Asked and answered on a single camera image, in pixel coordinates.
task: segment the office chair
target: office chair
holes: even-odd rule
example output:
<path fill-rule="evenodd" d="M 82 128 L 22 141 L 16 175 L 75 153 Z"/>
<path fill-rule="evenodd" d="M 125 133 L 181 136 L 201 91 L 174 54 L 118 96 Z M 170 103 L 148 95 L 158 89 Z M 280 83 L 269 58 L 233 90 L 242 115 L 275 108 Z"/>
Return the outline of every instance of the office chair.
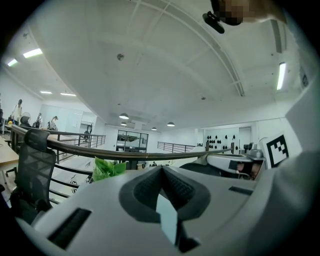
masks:
<path fill-rule="evenodd" d="M 31 129 L 20 147 L 17 188 L 12 192 L 10 202 L 13 214 L 29 224 L 40 212 L 51 208 L 49 187 L 56 153 L 47 148 L 49 135 L 47 131 Z"/>

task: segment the desk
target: desk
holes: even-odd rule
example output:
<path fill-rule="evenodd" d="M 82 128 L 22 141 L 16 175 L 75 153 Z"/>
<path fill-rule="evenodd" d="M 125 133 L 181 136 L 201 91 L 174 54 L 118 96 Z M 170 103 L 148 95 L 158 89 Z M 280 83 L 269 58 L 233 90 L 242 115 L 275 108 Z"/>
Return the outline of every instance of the desk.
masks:
<path fill-rule="evenodd" d="M 12 170 L 18 166 L 19 155 L 16 154 L 11 147 L 0 137 L 0 172 L 2 172 L 3 180 L 6 183 L 4 172 Z"/>

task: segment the green plant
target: green plant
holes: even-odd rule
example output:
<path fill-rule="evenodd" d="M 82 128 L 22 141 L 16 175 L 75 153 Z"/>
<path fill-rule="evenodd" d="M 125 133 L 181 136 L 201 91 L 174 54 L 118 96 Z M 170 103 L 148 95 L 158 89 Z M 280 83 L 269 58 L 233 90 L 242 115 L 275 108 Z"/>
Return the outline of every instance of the green plant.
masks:
<path fill-rule="evenodd" d="M 94 182 L 101 181 L 107 178 L 115 177 L 125 173 L 127 163 L 115 163 L 95 158 L 95 167 L 93 169 L 92 179 Z"/>

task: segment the black slot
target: black slot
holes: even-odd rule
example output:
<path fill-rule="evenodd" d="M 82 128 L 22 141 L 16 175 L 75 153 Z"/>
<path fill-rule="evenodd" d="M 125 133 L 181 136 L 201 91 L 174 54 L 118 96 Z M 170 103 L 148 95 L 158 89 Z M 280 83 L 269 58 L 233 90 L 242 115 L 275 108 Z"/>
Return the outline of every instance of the black slot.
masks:
<path fill-rule="evenodd" d="M 240 194 L 244 194 L 247 196 L 251 196 L 252 193 L 254 192 L 253 190 L 250 189 L 245 189 L 245 188 L 241 188 L 241 187 L 237 187 L 237 186 L 232 186 L 229 188 L 230 191 L 234 191 Z"/>
<path fill-rule="evenodd" d="M 90 214 L 91 211 L 89 210 L 76 209 L 74 213 L 49 237 L 49 240 L 56 246 L 66 249 Z"/>

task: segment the ceiling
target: ceiling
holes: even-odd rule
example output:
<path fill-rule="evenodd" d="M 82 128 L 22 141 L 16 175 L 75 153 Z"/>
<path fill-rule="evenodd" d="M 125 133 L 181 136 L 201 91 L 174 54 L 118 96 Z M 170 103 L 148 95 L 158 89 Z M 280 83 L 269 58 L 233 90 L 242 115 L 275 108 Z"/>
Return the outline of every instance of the ceiling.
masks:
<path fill-rule="evenodd" d="M 298 55 L 283 25 L 224 25 L 220 35 L 202 20 L 210 9 L 209 0 L 50 1 L 2 60 L 19 63 L 3 66 L 43 98 L 72 92 L 106 123 L 119 125 L 124 112 L 129 127 L 138 121 L 144 130 L 164 131 L 168 122 L 201 106 L 274 95 L 284 61 L 288 74 L 281 93 L 297 89 Z M 43 54 L 22 56 L 36 48 Z M 193 117 L 187 118 L 192 124 Z"/>

